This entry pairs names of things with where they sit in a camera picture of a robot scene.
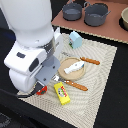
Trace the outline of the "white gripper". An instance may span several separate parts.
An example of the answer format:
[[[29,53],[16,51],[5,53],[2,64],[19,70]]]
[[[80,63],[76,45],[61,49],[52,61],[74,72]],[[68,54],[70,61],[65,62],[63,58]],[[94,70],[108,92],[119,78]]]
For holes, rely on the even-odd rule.
[[[28,49],[15,42],[4,60],[13,85],[22,92],[29,92],[36,82],[47,85],[60,67],[57,56],[62,49],[60,33],[43,48]]]

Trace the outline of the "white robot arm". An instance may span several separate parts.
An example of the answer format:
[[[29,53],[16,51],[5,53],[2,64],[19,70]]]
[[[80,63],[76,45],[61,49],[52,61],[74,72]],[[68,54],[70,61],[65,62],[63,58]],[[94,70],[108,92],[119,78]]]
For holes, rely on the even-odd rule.
[[[36,82],[49,83],[60,62],[63,49],[60,28],[51,25],[50,0],[0,0],[0,9],[16,41],[4,59],[13,85],[29,92]]]

